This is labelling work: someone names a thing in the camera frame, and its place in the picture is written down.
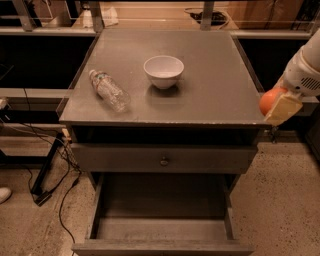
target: white shoe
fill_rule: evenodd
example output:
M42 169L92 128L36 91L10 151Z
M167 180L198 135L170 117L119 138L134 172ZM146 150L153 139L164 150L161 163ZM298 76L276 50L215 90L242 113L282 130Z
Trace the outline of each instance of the white shoe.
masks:
M0 204L8 200L11 194L12 194L12 191L10 188L7 188L7 187L0 188Z

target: open drawer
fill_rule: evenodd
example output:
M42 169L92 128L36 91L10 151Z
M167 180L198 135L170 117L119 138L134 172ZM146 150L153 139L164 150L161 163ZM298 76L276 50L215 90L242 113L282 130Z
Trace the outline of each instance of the open drawer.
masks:
M256 146L73 143L90 172L246 173Z
M250 255L220 174L104 173L78 255Z

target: floor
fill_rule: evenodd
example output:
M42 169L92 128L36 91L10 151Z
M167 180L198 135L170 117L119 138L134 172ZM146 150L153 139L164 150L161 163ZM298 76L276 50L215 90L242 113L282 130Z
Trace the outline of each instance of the floor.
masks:
M6 154L46 155L49 151L49 143L7 130L0 130L0 145ZM231 194L238 239L253 246L253 256L320 255L319 162L295 133L280 133L276 144L264 136L258 148ZM61 227L59 210L77 172L70 171L52 198L38 207L29 193L28 170L4 168L0 169L0 186L10 187L13 194L0 205L0 256L71 256L72 239ZM43 188L51 189L66 171L67 163L56 154ZM39 169L31 172L32 184ZM94 189L84 173L61 211L76 242L84 241L93 198Z

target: white bowl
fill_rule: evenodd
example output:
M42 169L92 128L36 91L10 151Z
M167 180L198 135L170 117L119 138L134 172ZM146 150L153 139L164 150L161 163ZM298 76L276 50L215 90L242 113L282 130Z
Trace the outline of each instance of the white bowl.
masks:
M181 60L166 55L148 59L143 67L149 80L159 89L167 89L175 85L184 70Z

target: tabletop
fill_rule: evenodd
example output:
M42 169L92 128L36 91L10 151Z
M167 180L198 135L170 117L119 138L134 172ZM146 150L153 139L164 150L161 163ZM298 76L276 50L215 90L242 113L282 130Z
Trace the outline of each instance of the tabletop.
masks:
M146 60L170 55L185 66L181 80L159 90ZM89 71L106 71L131 96L114 112L96 94ZM60 122L98 126L231 125L263 127L260 94L227 31L104 29L73 89Z

